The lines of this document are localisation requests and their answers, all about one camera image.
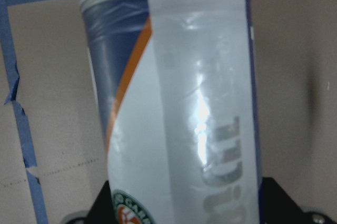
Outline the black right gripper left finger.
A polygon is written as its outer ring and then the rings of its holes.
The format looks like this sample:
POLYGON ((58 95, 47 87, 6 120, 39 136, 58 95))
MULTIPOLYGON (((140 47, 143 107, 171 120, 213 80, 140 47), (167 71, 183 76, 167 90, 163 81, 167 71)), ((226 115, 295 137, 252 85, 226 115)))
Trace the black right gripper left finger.
POLYGON ((112 197, 109 182, 106 181, 85 217, 84 223, 115 224, 112 197))

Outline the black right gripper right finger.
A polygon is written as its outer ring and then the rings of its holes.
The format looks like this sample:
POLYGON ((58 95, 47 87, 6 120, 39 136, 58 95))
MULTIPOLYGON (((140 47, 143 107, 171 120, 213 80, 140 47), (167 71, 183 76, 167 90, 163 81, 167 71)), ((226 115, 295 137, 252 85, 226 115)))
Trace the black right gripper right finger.
POLYGON ((265 223, 311 223, 310 218, 272 177, 262 179, 265 223))

